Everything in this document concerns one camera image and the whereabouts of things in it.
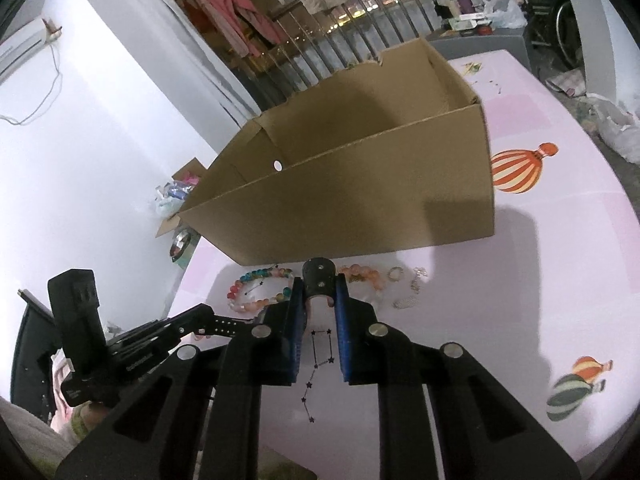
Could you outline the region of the left hand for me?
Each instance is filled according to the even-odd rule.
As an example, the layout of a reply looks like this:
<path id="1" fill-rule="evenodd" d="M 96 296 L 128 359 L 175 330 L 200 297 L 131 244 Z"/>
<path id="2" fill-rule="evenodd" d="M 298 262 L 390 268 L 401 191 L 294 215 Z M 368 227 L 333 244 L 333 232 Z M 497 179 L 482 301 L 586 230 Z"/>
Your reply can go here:
<path id="1" fill-rule="evenodd" d="M 87 402 L 76 406 L 70 420 L 75 437 L 79 441 L 84 440 L 92 430 L 102 424 L 110 411 L 101 403 Z"/>

